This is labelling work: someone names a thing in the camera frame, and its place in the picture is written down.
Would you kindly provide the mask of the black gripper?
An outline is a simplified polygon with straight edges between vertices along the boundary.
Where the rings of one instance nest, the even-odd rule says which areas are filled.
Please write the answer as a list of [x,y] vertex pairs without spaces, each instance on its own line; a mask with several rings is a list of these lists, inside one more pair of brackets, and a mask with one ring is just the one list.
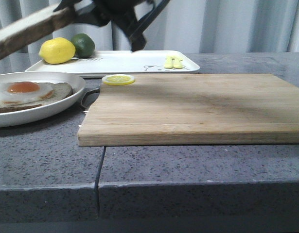
[[[56,12],[66,7],[73,7],[80,1],[62,0],[53,11]],[[135,7],[143,2],[151,5],[152,9],[138,19]],[[103,27],[111,21],[121,29],[130,43],[131,51],[135,52],[145,47],[146,39],[143,32],[164,10],[168,3],[168,0],[162,0],[159,4],[156,4],[154,0],[95,0],[96,9],[93,8],[90,11],[85,9],[78,10],[75,23]]]

